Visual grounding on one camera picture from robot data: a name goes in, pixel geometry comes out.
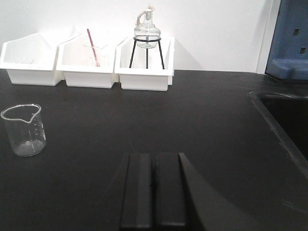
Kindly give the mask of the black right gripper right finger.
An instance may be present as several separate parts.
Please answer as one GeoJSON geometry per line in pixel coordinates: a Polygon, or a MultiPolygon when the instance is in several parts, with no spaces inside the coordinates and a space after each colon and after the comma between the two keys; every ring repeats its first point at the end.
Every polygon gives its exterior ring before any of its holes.
{"type": "Polygon", "coordinates": [[[188,218],[178,154],[159,154],[155,176],[155,225],[186,227],[188,218]]]}

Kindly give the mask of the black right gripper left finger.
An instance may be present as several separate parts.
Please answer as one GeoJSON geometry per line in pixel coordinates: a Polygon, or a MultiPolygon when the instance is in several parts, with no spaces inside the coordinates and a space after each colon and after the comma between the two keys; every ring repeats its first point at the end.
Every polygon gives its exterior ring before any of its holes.
{"type": "Polygon", "coordinates": [[[130,154],[120,228],[151,229],[152,227],[151,160],[147,154],[130,154]]]}

